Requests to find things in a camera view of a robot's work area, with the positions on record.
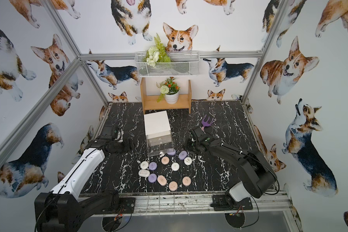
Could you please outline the purple earphone case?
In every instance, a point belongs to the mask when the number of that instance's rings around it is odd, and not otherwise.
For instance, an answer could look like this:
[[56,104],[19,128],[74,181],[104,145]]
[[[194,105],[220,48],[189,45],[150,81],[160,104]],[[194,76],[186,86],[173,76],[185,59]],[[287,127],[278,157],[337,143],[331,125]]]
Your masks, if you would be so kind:
[[155,171],[157,169],[157,167],[158,166],[157,166],[156,162],[150,162],[149,166],[148,166],[149,170],[151,170],[151,171]]
[[155,183],[157,181],[157,175],[156,174],[150,174],[148,177],[148,181],[150,183]]
[[178,155],[180,160],[184,160],[187,156],[188,156],[188,153],[185,150],[180,152],[179,155]]
[[167,155],[169,155],[169,156],[174,156],[175,154],[176,154],[175,149],[173,151],[167,152]]

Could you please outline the purple earphone case top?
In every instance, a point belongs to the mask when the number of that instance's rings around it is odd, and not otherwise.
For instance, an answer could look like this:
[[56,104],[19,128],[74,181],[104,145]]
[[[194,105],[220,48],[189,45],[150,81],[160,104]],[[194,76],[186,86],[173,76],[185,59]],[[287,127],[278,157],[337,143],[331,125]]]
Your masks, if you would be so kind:
[[176,154],[175,149],[173,151],[167,152],[167,155],[169,155],[169,156],[174,156],[175,154]]

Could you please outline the white mini drawer cabinet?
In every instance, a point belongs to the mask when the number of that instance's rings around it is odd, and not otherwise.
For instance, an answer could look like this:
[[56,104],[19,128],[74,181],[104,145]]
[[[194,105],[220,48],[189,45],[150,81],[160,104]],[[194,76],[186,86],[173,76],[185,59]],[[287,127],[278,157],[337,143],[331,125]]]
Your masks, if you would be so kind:
[[167,111],[144,115],[145,133],[150,147],[172,142]]

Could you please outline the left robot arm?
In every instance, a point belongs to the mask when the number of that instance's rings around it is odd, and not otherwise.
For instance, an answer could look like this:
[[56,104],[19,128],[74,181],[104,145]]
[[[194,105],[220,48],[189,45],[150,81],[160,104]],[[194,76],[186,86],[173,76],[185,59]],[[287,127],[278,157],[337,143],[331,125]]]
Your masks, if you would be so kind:
[[35,199],[36,232],[77,232],[89,217],[110,212],[119,217],[134,212],[135,199],[121,200],[116,190],[103,190],[86,200],[79,195],[86,181],[106,155],[133,150],[131,139],[94,139],[89,142],[71,171],[48,193]]

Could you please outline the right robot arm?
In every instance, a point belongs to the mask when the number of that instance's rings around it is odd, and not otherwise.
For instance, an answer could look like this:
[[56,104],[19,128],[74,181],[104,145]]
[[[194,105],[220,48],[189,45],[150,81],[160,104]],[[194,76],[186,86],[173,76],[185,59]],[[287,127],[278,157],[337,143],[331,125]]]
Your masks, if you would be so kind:
[[277,181],[275,172],[259,150],[242,151],[199,126],[190,130],[187,149],[198,155],[221,158],[236,168],[240,182],[228,190],[228,195],[236,202],[248,197],[260,198]]

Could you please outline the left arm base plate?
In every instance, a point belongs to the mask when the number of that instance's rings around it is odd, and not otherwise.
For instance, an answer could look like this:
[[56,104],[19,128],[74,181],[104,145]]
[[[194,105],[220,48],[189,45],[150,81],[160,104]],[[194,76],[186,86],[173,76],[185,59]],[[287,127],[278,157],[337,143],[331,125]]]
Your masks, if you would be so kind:
[[119,214],[133,214],[136,204],[136,198],[124,197],[119,199],[117,212]]

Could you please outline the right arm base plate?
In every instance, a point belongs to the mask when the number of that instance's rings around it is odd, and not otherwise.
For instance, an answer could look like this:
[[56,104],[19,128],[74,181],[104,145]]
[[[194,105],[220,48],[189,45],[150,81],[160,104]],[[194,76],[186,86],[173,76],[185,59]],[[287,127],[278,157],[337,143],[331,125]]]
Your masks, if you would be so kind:
[[235,201],[228,195],[213,195],[210,206],[215,211],[237,211],[237,210],[252,210],[253,205],[250,198],[245,198],[240,202]]

